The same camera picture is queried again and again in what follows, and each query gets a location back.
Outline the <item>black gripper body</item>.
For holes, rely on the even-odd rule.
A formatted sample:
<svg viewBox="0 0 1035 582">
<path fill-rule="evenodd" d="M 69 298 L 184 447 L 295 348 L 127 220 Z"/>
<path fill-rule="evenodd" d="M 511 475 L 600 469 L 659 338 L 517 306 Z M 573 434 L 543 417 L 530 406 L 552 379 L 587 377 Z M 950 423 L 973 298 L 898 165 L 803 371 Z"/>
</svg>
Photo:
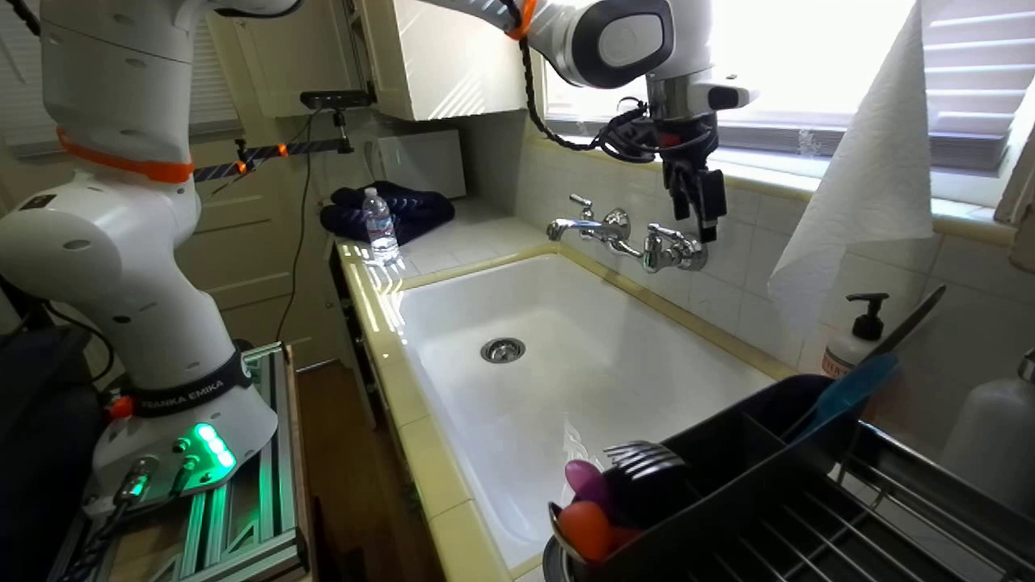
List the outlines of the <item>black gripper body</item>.
<svg viewBox="0 0 1035 582">
<path fill-rule="evenodd" d="M 657 145 L 665 172 L 706 176 L 716 148 L 716 116 L 659 124 Z"/>
</svg>

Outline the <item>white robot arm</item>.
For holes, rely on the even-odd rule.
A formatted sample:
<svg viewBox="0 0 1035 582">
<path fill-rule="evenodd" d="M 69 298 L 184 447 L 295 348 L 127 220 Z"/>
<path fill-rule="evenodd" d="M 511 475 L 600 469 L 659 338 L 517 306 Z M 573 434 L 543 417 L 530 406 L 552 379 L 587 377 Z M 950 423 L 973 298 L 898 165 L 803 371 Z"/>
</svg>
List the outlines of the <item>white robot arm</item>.
<svg viewBox="0 0 1035 582">
<path fill-rule="evenodd" d="M 94 440 L 85 507 L 112 515 L 205 492 L 278 429 L 216 300 L 173 248 L 201 220 L 202 180 L 245 163 L 189 156 L 198 29 L 278 19 L 301 0 L 5 0 L 42 62 L 42 106 L 75 176 L 0 220 L 2 279 L 85 313 L 127 368 L 133 410 Z M 715 0 L 428 0 L 536 53 L 577 88 L 650 88 L 642 148 L 680 214 L 715 231 L 716 116 L 749 88 L 711 58 Z"/>
</svg>

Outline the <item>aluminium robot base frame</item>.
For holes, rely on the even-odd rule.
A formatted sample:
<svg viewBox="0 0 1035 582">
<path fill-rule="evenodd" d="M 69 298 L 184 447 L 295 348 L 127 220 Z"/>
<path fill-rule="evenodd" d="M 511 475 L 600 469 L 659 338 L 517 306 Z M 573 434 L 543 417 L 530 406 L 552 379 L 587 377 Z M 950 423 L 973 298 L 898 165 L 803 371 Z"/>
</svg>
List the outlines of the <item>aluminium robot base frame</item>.
<svg viewBox="0 0 1035 582">
<path fill-rule="evenodd" d="M 283 344 L 243 353 L 252 399 L 201 410 L 118 417 L 94 450 L 80 515 L 44 582 L 301 582 L 306 500 L 295 363 Z"/>
</svg>

